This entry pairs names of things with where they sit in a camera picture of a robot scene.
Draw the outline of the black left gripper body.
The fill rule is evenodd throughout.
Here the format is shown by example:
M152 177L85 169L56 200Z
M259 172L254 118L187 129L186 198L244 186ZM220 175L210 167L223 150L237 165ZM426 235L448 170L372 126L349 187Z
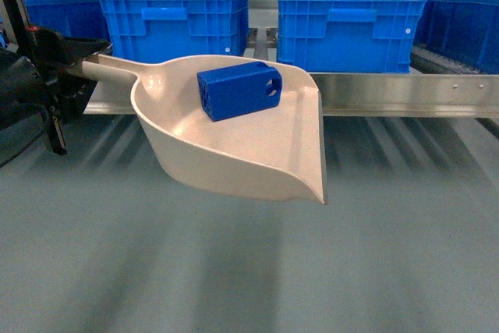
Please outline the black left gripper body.
M43 136L54 153L65 155L62 126L83 115L94 81L69 74L71 66L50 65L53 31L22 27L14 33L18 51L1 50L1 129L39 115L42 128L27 144Z

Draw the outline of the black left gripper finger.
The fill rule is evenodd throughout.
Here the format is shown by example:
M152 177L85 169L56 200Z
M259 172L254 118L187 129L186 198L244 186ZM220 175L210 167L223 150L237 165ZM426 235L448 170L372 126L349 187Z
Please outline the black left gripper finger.
M110 41L105 39L65 37L57 31L53 31L51 35L51 66L72 66L110 48Z

